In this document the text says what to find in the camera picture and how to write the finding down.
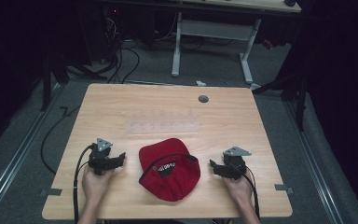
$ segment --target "small hole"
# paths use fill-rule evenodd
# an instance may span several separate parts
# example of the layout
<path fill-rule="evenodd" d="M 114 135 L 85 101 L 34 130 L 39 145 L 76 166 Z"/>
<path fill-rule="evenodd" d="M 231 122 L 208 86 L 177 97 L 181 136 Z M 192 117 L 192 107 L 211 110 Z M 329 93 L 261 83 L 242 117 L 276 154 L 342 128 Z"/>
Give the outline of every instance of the small hole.
<path fill-rule="evenodd" d="M 206 95 L 201 95 L 201 96 L 199 96 L 199 101 L 200 101 L 201 103 L 208 103 L 209 98 L 208 98 L 208 96 L 206 96 Z"/>

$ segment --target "human hand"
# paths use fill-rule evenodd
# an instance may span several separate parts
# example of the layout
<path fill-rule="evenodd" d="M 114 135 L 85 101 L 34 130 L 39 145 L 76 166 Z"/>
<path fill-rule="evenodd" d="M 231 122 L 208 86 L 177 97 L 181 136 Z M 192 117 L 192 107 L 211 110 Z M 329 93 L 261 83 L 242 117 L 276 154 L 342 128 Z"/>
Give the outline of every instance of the human hand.
<path fill-rule="evenodd" d="M 249 171 L 246 172 L 246 176 L 251 179 Z M 245 177 L 241 176 L 237 180 L 223 177 L 223 181 L 226 184 L 232 200 L 236 204 L 252 204 L 253 189 Z"/>
<path fill-rule="evenodd" d="M 88 203 L 98 204 L 101 202 L 114 171 L 109 170 L 103 175 L 96 175 L 88 165 L 84 167 L 82 186 Z"/>
<path fill-rule="evenodd" d="M 251 180 L 250 171 L 246 172 L 246 176 Z M 259 224 L 260 220 L 252 205 L 253 188 L 251 183 L 243 176 L 238 180 L 223 177 L 223 182 L 225 182 L 232 200 L 239 209 L 243 223 Z"/>

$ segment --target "cap logo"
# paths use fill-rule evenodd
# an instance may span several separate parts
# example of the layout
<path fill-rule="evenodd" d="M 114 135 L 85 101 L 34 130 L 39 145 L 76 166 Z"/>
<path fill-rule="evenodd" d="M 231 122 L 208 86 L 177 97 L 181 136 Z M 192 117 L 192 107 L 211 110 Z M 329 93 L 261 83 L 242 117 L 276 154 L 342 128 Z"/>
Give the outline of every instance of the cap logo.
<path fill-rule="evenodd" d="M 161 175 L 161 177 L 165 177 L 172 172 L 174 167 L 175 167 L 175 162 L 170 161 L 170 162 L 160 166 L 158 168 L 158 173 Z"/>

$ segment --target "desk leg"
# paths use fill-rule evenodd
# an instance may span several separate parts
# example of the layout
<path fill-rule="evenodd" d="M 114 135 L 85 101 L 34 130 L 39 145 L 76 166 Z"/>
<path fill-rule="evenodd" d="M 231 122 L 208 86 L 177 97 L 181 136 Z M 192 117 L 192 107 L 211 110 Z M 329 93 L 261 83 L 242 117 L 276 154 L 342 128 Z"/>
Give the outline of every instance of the desk leg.
<path fill-rule="evenodd" d="M 182 13 L 178 12 L 178 22 L 176 28 L 176 46 L 175 46 L 175 53 L 173 54 L 173 63 L 172 63 L 173 77 L 179 77 L 181 34 L 182 34 Z"/>
<path fill-rule="evenodd" d="M 250 38 L 248 40 L 248 45 L 246 46 L 246 51 L 244 53 L 240 54 L 241 65 L 242 65 L 243 74 L 245 76 L 245 81 L 249 84 L 253 83 L 253 79 L 252 79 L 251 70 L 249 69 L 248 57 L 251 52 L 252 45 L 255 42 L 255 36 L 257 35 L 257 31 L 258 31 L 258 27 L 260 26 L 260 22 L 261 22 L 260 19 L 257 19 L 255 21 L 255 26 L 252 29 Z"/>

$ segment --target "floor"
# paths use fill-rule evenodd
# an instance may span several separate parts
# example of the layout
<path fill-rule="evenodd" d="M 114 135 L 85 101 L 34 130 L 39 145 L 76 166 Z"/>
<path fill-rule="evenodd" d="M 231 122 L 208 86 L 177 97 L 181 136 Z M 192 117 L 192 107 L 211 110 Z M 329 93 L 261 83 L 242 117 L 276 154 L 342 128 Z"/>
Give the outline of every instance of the floor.
<path fill-rule="evenodd" d="M 196 81 L 201 81 L 207 86 L 250 88 L 244 81 L 238 54 L 233 52 L 241 43 L 220 44 L 225 45 L 219 45 L 222 48 L 219 51 L 213 41 L 202 45 L 185 42 L 181 74 L 172 77 L 172 42 L 160 41 L 151 48 L 138 41 L 127 41 L 118 74 L 122 80 L 134 69 L 126 84 L 195 86 Z M 249 64 L 255 84 L 274 80 L 288 50 L 289 45 L 274 49 L 254 45 Z M 91 69 L 103 66 L 94 64 Z M 111 77 L 114 71 L 103 75 Z M 0 138 L 0 223 L 73 222 L 45 220 L 41 216 L 46 200 L 43 191 L 54 178 L 41 161 L 41 152 L 48 165 L 57 169 L 76 120 L 76 111 L 68 117 L 63 112 L 65 108 L 70 111 L 81 105 L 88 85 L 95 82 L 103 81 L 71 75 L 67 85 L 55 86 L 53 103 L 45 112 L 40 112 L 40 83 L 14 115 Z M 294 123 L 296 101 L 283 102 L 280 93 L 266 91 L 255 95 L 255 100 L 283 182 L 290 188 L 287 192 L 294 212 L 290 217 L 262 218 L 262 223 L 358 223 L 356 196 L 324 138 L 310 98 L 306 102 L 305 132 L 300 132 Z M 209 219 L 181 221 L 212 223 Z"/>

